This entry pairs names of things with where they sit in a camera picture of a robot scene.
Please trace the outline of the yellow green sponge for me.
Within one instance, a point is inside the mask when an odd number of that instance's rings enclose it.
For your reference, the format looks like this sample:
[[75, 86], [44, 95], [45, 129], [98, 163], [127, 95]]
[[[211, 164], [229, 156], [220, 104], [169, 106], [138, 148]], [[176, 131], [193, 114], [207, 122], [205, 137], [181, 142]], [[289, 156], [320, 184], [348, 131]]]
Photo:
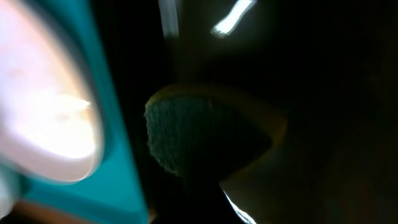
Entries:
[[174, 84], [145, 105], [151, 156], [183, 176], [188, 162], [219, 180], [251, 170], [276, 148], [287, 130], [281, 110], [227, 86]]

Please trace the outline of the white plate with stain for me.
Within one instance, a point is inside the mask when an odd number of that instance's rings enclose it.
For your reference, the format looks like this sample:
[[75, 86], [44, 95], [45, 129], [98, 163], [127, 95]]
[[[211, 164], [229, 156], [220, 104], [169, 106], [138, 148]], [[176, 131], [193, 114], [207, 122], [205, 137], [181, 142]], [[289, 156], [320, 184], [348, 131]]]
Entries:
[[73, 41], [35, 1], [1, 1], [1, 154], [57, 182], [99, 166], [103, 122]]

